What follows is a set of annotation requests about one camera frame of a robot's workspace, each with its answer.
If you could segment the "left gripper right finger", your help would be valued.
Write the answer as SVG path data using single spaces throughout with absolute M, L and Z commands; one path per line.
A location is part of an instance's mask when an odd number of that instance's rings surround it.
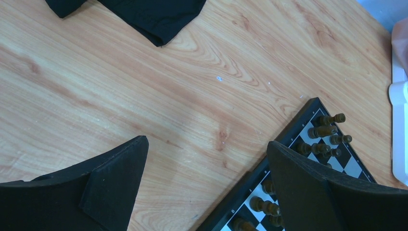
M 351 177 L 277 141 L 267 156 L 286 230 L 407 230 L 407 190 Z

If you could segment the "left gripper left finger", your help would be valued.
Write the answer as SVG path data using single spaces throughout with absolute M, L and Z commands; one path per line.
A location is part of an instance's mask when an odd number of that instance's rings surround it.
M 137 136 L 114 149 L 31 181 L 0 185 L 3 231 L 125 231 L 149 142 Z

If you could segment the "black white chessboard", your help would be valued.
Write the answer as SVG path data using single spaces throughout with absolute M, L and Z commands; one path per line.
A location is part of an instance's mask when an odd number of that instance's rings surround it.
M 351 139 L 344 135 L 337 123 L 345 121 L 345 116 L 337 114 L 332 122 L 334 136 L 312 138 L 309 130 L 323 126 L 323 119 L 330 116 L 319 98 L 308 100 L 276 141 L 300 153 L 308 159 L 331 167 L 354 178 L 375 182 L 354 149 Z M 271 178 L 268 159 L 264 157 L 252 170 L 246 172 L 227 193 L 210 215 L 197 228 L 199 231 L 236 231 L 234 222 L 243 219 L 258 231 L 283 231 L 285 228 L 273 225 L 271 217 L 264 212 L 256 212 L 250 207 L 250 201 L 259 197 L 263 201 L 278 203 L 277 197 L 265 192 L 265 181 Z

